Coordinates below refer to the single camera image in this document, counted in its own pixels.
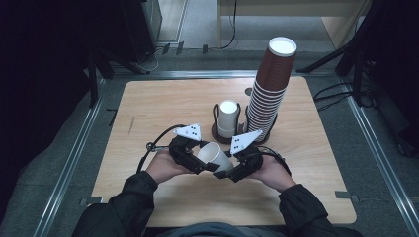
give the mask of wire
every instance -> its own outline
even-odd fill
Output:
[[[321,112],[321,111],[325,111],[325,110],[329,109],[331,106],[338,104],[339,102],[343,101],[344,99],[346,99],[346,98],[348,98],[348,97],[350,97],[350,96],[352,96],[352,94],[350,94],[350,95],[346,95],[345,97],[342,97],[341,99],[339,99],[339,100],[337,100],[337,101],[335,101],[335,102],[332,102],[332,103],[330,103],[330,104],[328,104],[328,105],[326,105],[326,106],[320,107],[320,108],[319,108],[319,109],[317,109],[317,110],[318,110],[319,112]]]
[[[263,150],[262,151],[269,151],[269,152],[271,152],[272,154],[274,154],[274,155],[279,155],[280,157],[281,157],[281,155],[280,155],[280,153],[278,153],[278,152],[276,152],[276,151],[274,151],[273,149],[271,149],[271,148],[269,148],[269,147],[266,147],[266,146],[256,146],[256,147],[260,147],[260,148],[263,148]]]
[[[147,159],[147,156],[148,156],[148,154],[150,154],[150,152],[156,147],[156,144],[157,144],[157,142],[164,136],[164,135],[166,135],[167,134],[167,132],[169,132],[170,130],[173,130],[174,128],[176,128],[176,127],[184,127],[184,125],[182,125],[182,124],[177,124],[177,125],[173,125],[173,126],[171,126],[171,127],[169,127],[169,128],[167,128],[165,131],[163,131],[163,133],[161,133],[158,137],[157,137],[157,139],[154,141],[154,142],[152,142],[152,143],[147,143],[147,146],[146,146],[146,148],[147,148],[147,152],[145,152],[145,155],[141,158],[141,160],[139,161],[139,164],[138,164],[138,168],[136,169],[136,173],[138,174],[140,171],[141,171],[141,169],[142,169],[142,166],[144,165],[144,162],[145,162],[145,159]]]
[[[325,92],[325,91],[327,91],[327,90],[330,90],[330,89],[335,88],[335,87],[337,87],[337,86],[348,85],[348,84],[352,84],[352,83],[351,83],[351,82],[342,82],[342,83],[335,84],[335,85],[333,85],[333,86],[326,87],[326,88],[324,88],[324,89],[320,90],[319,92],[317,92],[317,94],[315,94],[315,95],[314,95],[313,100],[314,100],[314,101],[319,100],[317,97],[318,97],[321,93],[323,93],[323,92]]]
[[[234,13],[233,13],[233,23],[232,23],[233,37],[231,38],[231,41],[228,43],[228,45],[223,46],[223,47],[216,47],[217,49],[225,49],[225,48],[229,47],[231,45],[231,43],[234,41],[235,33],[236,33],[236,27],[235,27],[236,13],[237,13],[237,0],[234,0]]]
[[[316,98],[314,100],[314,102],[319,102],[319,101],[331,99],[331,98],[334,98],[334,97],[337,97],[337,96],[346,96],[346,95],[352,96],[353,92],[352,91],[350,91],[350,92],[340,92],[340,93],[336,93],[336,94],[329,95],[329,96],[319,97],[319,98]]]
[[[135,64],[135,67],[137,67],[137,68],[139,68],[139,69],[142,69],[142,70],[144,70],[144,71],[147,71],[147,72],[154,71],[154,70],[155,70],[155,69],[157,69],[157,67],[158,67],[158,59],[157,59],[157,57],[156,57],[156,52],[158,52],[158,51],[160,51],[160,50],[162,50],[162,49],[163,49],[163,47],[157,48],[157,49],[156,49],[153,53],[150,53],[149,55],[147,55],[147,57],[146,57],[144,60],[142,60],[140,63],[136,63],[136,64]],[[140,66],[139,64],[142,64],[142,63],[144,63],[145,61],[147,61],[147,60],[150,58],[150,55],[153,55],[154,60],[156,61],[156,65],[155,65],[153,68],[151,68],[151,69],[147,69],[147,68],[144,68],[144,67]]]

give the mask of paper cup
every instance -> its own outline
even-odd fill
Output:
[[[233,168],[233,163],[228,159],[219,145],[215,142],[210,142],[201,148],[197,157],[204,163],[211,162],[213,164],[219,165],[215,172],[229,171]]]
[[[262,92],[262,93],[263,93],[263,94],[265,94],[265,95],[272,96],[272,97],[276,97],[276,96],[278,96],[278,95],[280,95],[280,94],[283,94],[283,93],[286,91],[286,89],[287,89],[287,88],[284,88],[284,89],[279,90],[279,91],[269,91],[269,90],[265,90],[264,88],[262,88],[262,87],[259,85],[258,81],[256,81],[256,80],[255,80],[255,83],[254,83],[254,85],[253,85],[253,89],[254,89],[255,91],[260,91],[260,92]]]
[[[224,138],[231,138],[235,134],[236,129],[225,130],[218,125],[218,135]]]
[[[238,113],[237,103],[231,100],[225,100],[219,105],[218,127],[225,130],[234,130],[237,127],[236,119]]]

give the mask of black cable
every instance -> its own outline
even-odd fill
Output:
[[[319,109],[317,109],[317,110],[318,110],[319,112],[321,112],[321,111],[325,111],[325,110],[329,109],[331,106],[336,105],[336,104],[338,104],[339,102],[341,102],[342,100],[344,100],[344,99],[346,99],[346,98],[350,97],[351,95],[346,95],[346,96],[342,97],[341,99],[339,99],[339,100],[337,100],[337,101],[335,101],[335,102],[332,102],[332,103],[330,103],[330,104],[328,104],[328,105],[326,105],[326,106],[320,107],[320,108],[319,108]]]
[[[148,54],[146,54],[145,55],[145,57],[144,57],[144,59],[142,59],[140,62],[138,62],[137,64],[138,65],[140,65],[140,64],[142,64],[142,63],[144,63],[144,62],[146,62],[146,61],[148,61],[148,59],[150,59],[150,57],[152,56],[152,55],[154,55],[158,50],[159,50],[160,48],[159,47],[156,47],[156,49],[153,51],[153,52],[150,52],[150,53],[148,53]]]
[[[352,91],[350,91],[350,92],[339,92],[339,93],[336,93],[336,94],[333,94],[333,95],[319,97],[319,98],[316,98],[314,100],[314,102],[319,102],[319,101],[331,99],[331,98],[334,98],[334,97],[337,97],[337,96],[346,96],[346,95],[352,96],[353,92]]]
[[[325,91],[327,91],[327,90],[330,90],[330,89],[335,88],[335,87],[337,87],[337,86],[348,85],[348,84],[352,84],[352,83],[351,83],[351,82],[342,82],[342,83],[335,84],[335,85],[333,85],[333,86],[326,87],[326,88],[324,88],[324,89],[320,90],[319,92],[317,92],[317,94],[315,94],[315,95],[313,96],[313,100],[314,100],[314,101],[316,101],[316,99],[317,99],[318,95],[320,95],[321,93],[323,93],[323,92],[325,92]]]
[[[176,127],[185,127],[185,125],[182,125],[182,124],[177,124],[177,125],[173,125],[173,126],[171,126],[171,127],[169,127],[169,128],[167,128],[165,131],[163,131],[163,133],[161,133],[158,137],[157,137],[157,139],[154,141],[154,142],[152,142],[152,143],[147,143],[147,146],[146,146],[146,148],[147,148],[147,152],[145,153],[145,155],[141,158],[141,160],[139,161],[139,164],[138,164],[138,168],[136,169],[136,174],[138,174],[140,171],[141,171],[141,169],[142,169],[142,166],[144,165],[144,162],[145,162],[145,159],[147,158],[147,156],[148,156],[148,154],[156,147],[156,144],[157,144],[157,142],[164,136],[164,135],[166,135],[166,133],[167,132],[169,132],[170,130],[173,130],[174,128],[176,128]]]
[[[235,39],[235,32],[236,32],[236,27],[235,27],[235,17],[236,17],[236,13],[237,13],[237,0],[234,1],[234,13],[233,13],[233,37],[231,38],[231,41],[228,43],[228,45],[223,46],[223,47],[216,47],[216,49],[225,49],[227,47],[229,47],[231,45],[232,42],[234,42]]]
[[[256,146],[256,147],[264,148],[265,150],[268,150],[268,151],[272,152],[273,154],[280,155],[278,152],[274,151],[273,149],[271,149],[269,147],[266,147],[266,146]]]

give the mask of black jacket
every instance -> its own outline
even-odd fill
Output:
[[[142,171],[131,176],[119,195],[107,204],[93,204],[83,212],[73,236],[141,236],[154,209],[156,189],[157,184],[148,173]],[[285,190],[279,198],[290,236],[338,236],[322,203],[302,185]]]

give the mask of wooden board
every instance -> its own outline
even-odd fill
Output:
[[[227,99],[241,105],[239,121],[244,122],[244,108],[250,101],[244,91],[252,87],[253,81],[238,78],[127,83],[92,197],[108,201],[118,194],[125,179],[135,173],[146,152],[145,144],[174,124],[199,123],[203,140],[215,141],[211,134],[213,107]],[[168,145],[173,137],[172,132],[168,133],[158,145]],[[286,158],[293,178],[323,202],[332,223],[356,220],[351,201],[335,198],[335,191],[346,191],[346,187],[304,78],[291,78],[278,120],[264,145]],[[276,191],[253,180],[219,180],[210,172],[175,177],[159,186],[154,200],[156,208],[149,227],[204,221],[284,224]]]

